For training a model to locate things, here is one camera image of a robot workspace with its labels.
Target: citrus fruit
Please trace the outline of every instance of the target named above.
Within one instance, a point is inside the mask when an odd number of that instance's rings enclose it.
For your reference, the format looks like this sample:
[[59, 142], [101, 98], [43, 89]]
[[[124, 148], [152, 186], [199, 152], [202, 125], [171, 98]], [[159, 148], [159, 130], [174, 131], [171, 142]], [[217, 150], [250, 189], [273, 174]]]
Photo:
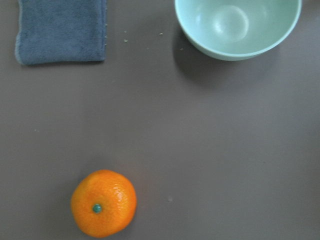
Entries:
[[74, 220], [85, 234], [104, 238], [124, 229], [133, 219], [137, 197], [120, 173], [98, 170], [83, 179], [71, 197]]

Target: bowl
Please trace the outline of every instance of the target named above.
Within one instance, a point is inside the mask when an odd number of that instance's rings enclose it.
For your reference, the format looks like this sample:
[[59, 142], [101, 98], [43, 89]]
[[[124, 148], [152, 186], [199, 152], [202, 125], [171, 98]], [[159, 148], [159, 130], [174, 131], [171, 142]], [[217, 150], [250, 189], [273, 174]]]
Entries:
[[175, 0], [189, 41], [204, 54], [227, 61], [258, 56], [294, 29], [302, 0]]

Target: table surface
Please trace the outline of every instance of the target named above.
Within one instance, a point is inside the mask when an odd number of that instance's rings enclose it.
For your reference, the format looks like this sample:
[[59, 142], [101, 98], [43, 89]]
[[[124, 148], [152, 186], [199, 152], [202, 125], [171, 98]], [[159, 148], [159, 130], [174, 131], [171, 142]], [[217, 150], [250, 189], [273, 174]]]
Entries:
[[197, 51], [172, 0], [117, 0], [105, 62], [21, 66], [18, 14], [0, 0], [0, 239], [91, 239], [70, 198], [110, 169], [138, 197], [110, 240], [319, 240], [320, 1], [239, 62]]

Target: dish towel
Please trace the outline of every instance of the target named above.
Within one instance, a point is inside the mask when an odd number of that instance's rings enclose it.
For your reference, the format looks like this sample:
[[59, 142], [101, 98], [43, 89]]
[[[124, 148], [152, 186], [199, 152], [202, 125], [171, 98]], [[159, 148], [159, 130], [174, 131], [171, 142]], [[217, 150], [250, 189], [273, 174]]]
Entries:
[[23, 65], [105, 59], [107, 0], [19, 0]]

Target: bowl rim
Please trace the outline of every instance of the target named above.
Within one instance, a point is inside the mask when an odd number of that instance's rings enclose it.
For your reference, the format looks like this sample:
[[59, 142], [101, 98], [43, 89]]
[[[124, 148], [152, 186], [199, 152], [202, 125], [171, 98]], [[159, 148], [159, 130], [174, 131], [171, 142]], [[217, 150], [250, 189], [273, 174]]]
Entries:
[[293, 29], [295, 28], [300, 14], [301, 14], [301, 10], [302, 10], [302, 0], [296, 0], [297, 1], [297, 8], [296, 8], [296, 12], [295, 12], [295, 16], [294, 19], [290, 25], [290, 27], [288, 28], [288, 30], [282, 35], [282, 37], [280, 37], [276, 42], [274, 42], [273, 44], [259, 50], [259, 51], [254, 51], [254, 52], [249, 52], [249, 53], [227, 53], [227, 52], [223, 52], [223, 51], [219, 51], [219, 50], [215, 50], [213, 48], [209, 48], [201, 43], [199, 43], [186, 29], [186, 27], [183, 24], [183, 21], [181, 20], [181, 16], [179, 14], [179, 10], [178, 10], [178, 2], [182, 2], [184, 0], [174, 0], [174, 8], [175, 8], [175, 14], [177, 16], [178, 22], [182, 28], [182, 30], [184, 31], [185, 34], [187, 34], [187, 36], [197, 45], [199, 45], [201, 48], [203, 48], [204, 50], [217, 54], [217, 55], [221, 55], [221, 56], [226, 56], [226, 57], [232, 57], [232, 58], [245, 58], [245, 57], [251, 57], [251, 56], [256, 56], [259, 54], [262, 54], [274, 47], [276, 47], [277, 45], [279, 45], [283, 40], [285, 40], [288, 35], [293, 31]]

